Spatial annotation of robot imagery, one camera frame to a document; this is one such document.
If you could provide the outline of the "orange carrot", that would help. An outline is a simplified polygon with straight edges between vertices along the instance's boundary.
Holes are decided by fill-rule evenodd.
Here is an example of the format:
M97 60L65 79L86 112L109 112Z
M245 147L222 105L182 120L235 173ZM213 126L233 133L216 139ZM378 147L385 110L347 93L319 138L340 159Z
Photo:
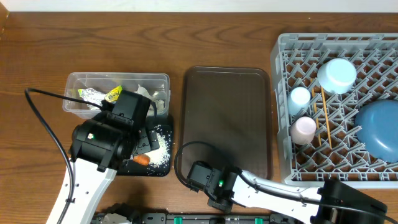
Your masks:
M148 166L150 163L150 157L147 156L146 154L133 156L132 160L142 166Z

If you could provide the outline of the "brown serving tray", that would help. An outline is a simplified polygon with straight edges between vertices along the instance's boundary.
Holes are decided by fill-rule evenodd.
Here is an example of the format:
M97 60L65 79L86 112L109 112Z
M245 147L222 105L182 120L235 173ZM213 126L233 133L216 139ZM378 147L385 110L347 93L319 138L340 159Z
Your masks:
M268 74L260 68L192 67L184 76L178 158L187 175L195 161L221 169L231 162L264 179L273 176L272 108Z

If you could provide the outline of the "pink cup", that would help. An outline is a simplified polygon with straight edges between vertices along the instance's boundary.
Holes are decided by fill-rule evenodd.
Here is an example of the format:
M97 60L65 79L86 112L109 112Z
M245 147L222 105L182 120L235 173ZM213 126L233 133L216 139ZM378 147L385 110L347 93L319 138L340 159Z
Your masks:
M310 144L317 130L316 122L303 116L297 119L290 127L292 142L299 145Z

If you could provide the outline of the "light blue cup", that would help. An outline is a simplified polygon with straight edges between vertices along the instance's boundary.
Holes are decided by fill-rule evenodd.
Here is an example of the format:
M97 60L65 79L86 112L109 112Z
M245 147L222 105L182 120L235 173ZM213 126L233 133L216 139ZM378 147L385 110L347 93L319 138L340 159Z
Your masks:
M295 116L301 109L306 109L311 99L310 92L304 87L294 88L287 97L287 107L290 115Z

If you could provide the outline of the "light blue rice bowl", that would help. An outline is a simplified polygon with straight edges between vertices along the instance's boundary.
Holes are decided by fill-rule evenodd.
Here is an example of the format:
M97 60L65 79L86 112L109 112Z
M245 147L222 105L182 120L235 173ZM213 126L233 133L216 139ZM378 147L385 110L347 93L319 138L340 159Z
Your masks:
M356 80L356 68L353 63L343 58L334 58L318 69L317 78L320 86L332 94L347 93Z

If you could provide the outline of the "dark blue plate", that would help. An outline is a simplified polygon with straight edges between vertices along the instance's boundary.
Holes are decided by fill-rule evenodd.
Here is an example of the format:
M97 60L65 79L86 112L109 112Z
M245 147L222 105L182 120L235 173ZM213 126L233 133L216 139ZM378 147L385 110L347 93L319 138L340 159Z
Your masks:
M362 107L355 118L359 142L377 159L397 162L397 101L376 100Z

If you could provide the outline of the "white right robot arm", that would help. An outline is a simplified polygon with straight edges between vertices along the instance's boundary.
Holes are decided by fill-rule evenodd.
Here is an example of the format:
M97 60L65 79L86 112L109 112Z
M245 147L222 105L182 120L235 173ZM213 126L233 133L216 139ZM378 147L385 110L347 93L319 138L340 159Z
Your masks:
M387 206L337 180L321 187L298 187L260 178L247 170L218 170L202 161L193 163L188 188L204 192L208 205L229 213L233 205L263 208L302 223L384 223Z

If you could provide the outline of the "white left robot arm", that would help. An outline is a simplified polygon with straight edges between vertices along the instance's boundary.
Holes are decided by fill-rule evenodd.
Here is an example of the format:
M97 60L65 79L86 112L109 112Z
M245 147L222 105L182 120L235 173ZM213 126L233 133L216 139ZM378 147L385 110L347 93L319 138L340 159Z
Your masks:
M74 129L63 186L48 223L90 223L124 162L148 164L146 153L159 148L147 122L154 106L149 98L123 90L115 103L103 101L97 115Z

